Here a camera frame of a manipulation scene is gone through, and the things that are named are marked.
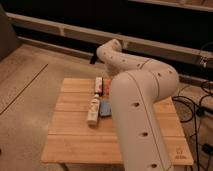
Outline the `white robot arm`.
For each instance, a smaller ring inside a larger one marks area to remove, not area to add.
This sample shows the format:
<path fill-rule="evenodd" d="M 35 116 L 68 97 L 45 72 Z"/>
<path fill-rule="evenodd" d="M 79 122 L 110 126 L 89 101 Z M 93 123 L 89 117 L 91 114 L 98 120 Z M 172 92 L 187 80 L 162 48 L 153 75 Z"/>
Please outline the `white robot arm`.
<path fill-rule="evenodd" d="M 164 62 L 122 51 L 112 39 L 97 48 L 112 81 L 109 102 L 125 171 L 174 171 L 154 104 L 177 89 L 177 71 Z"/>

